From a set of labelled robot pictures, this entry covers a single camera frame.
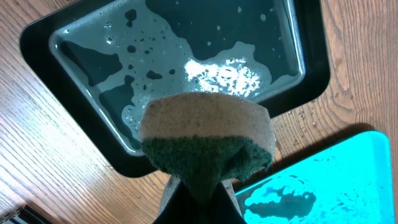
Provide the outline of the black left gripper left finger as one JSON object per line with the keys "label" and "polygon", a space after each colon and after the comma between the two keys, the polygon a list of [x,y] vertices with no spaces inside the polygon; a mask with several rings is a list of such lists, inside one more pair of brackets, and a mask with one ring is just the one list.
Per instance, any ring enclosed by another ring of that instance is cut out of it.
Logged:
{"label": "black left gripper left finger", "polygon": [[198,203],[183,183],[177,185],[165,208],[153,224],[199,224]]}

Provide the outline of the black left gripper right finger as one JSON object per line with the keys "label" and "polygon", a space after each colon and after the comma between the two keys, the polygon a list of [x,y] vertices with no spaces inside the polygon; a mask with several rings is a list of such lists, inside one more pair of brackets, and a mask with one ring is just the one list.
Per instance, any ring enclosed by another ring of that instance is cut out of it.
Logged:
{"label": "black left gripper right finger", "polygon": [[210,201],[204,206],[201,222],[204,224],[246,224],[222,183],[217,185]]}

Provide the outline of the green scrubbing sponge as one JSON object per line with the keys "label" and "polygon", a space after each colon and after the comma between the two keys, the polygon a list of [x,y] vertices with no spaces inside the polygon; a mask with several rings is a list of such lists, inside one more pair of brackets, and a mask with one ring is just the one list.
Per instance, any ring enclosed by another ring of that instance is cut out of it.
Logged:
{"label": "green scrubbing sponge", "polygon": [[139,137],[153,166],[171,175],[160,212],[178,184],[199,203],[209,202],[221,184],[239,210],[232,179],[245,181],[268,168],[276,149],[268,110],[222,93],[182,93],[149,102]]}

